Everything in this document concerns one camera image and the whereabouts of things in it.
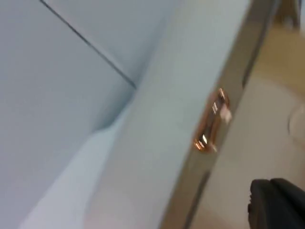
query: door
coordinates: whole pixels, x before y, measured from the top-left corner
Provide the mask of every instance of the door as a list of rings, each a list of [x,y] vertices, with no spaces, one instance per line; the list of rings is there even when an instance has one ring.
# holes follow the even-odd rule
[[[86,229],[190,226],[275,9],[273,0],[181,4],[101,175]]]

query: white wall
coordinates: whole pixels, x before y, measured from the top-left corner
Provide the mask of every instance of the white wall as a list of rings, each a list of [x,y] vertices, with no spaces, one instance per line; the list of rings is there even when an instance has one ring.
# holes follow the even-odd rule
[[[181,0],[44,0],[136,83]]]
[[[133,88],[45,6],[0,2],[0,228],[16,228]]]

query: beige floor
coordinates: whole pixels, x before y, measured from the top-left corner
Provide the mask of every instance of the beige floor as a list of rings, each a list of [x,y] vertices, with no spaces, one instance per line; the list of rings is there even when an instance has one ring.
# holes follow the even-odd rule
[[[245,229],[253,179],[283,177],[305,189],[305,150],[288,134],[292,92],[252,78],[216,162],[192,229]]]

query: black object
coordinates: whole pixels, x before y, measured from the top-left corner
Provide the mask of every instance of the black object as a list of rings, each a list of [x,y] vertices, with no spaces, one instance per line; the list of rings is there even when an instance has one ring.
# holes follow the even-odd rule
[[[281,178],[251,183],[251,229],[305,229],[305,192]]]

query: white door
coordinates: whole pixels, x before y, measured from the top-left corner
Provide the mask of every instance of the white door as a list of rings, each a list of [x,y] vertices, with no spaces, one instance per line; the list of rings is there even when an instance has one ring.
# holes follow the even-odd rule
[[[221,153],[228,126],[218,126],[213,104],[234,116],[274,12],[275,2],[265,0],[187,0],[176,10],[101,175],[86,229],[190,226],[217,159],[195,150],[194,137]]]

